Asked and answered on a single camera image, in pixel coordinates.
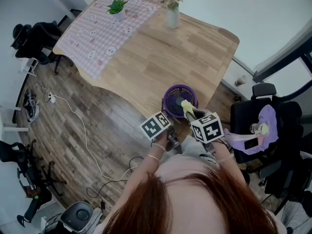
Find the wooden floor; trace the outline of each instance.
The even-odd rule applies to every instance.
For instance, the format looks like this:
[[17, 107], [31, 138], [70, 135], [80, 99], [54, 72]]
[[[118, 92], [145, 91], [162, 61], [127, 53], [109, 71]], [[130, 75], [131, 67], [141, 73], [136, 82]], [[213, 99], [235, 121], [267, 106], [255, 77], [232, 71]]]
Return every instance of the wooden floor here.
[[[67, 185], [58, 185], [64, 196], [57, 197], [64, 207], [76, 201], [89, 201], [93, 207], [100, 205], [100, 199], [92, 199], [86, 194], [86, 188], [98, 191], [108, 182], [99, 172], [96, 162], [86, 150], [84, 129], [80, 119], [73, 114], [67, 103], [57, 99], [55, 104], [45, 103], [40, 86], [41, 81], [53, 94], [68, 100], [73, 110], [84, 120], [88, 146], [96, 157], [103, 173], [119, 179], [129, 168], [129, 160], [135, 156], [144, 156], [149, 149], [149, 141], [142, 135], [138, 125], [145, 119], [131, 104], [107, 90], [93, 87], [82, 79], [76, 67], [70, 67], [62, 59], [59, 75], [55, 76], [53, 65], [36, 68], [37, 77], [30, 76], [26, 89], [33, 88], [40, 99], [40, 114], [30, 125], [30, 131], [21, 133], [24, 144], [36, 139], [36, 153], [43, 157], [43, 163], [55, 162], [55, 175], [67, 181]], [[234, 93], [220, 84], [211, 99], [208, 109], [217, 112], [221, 119], [230, 119], [230, 107]], [[25, 112], [17, 113], [19, 126], [26, 126]], [[110, 183], [101, 191], [106, 203], [106, 215], [119, 198], [124, 182]]]

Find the purple fan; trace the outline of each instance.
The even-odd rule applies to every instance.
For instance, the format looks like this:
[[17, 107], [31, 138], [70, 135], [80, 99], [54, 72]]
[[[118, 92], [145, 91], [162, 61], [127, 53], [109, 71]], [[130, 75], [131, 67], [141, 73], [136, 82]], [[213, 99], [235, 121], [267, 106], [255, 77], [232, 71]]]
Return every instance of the purple fan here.
[[181, 102], [188, 100], [194, 107], [197, 107], [195, 92], [186, 85], [175, 85], [168, 89], [164, 96], [164, 108], [175, 118], [184, 118]]

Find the person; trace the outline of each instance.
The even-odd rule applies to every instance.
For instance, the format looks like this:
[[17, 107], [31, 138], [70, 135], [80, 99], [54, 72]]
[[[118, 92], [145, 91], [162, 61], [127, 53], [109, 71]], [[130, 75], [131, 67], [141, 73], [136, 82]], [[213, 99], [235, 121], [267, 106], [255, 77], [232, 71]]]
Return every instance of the person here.
[[285, 234], [264, 210], [221, 140], [209, 152], [190, 136], [182, 154], [160, 162], [162, 134], [129, 177], [95, 234]]

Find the yellow object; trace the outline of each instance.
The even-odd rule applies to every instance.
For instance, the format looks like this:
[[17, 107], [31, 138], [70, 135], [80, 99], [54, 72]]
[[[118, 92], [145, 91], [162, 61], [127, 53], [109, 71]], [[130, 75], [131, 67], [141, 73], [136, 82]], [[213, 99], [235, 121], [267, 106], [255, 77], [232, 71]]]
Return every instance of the yellow object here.
[[189, 112], [194, 116], [193, 109], [195, 108], [189, 101], [184, 100], [181, 102], [181, 106], [183, 107], [184, 118], [186, 118], [186, 112]]

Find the wooden table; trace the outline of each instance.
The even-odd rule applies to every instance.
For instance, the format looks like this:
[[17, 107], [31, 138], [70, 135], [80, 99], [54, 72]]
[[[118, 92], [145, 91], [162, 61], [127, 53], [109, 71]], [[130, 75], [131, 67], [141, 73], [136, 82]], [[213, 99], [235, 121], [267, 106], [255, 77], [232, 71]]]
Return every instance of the wooden table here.
[[[118, 94], [145, 117], [160, 111], [165, 92], [176, 84], [190, 86], [199, 106], [205, 108], [239, 43], [231, 32], [182, 13], [179, 28], [171, 29], [166, 13], [165, 8], [160, 8], [133, 33], [98, 79], [77, 67], [93, 86]], [[58, 47], [53, 52], [64, 55]]]

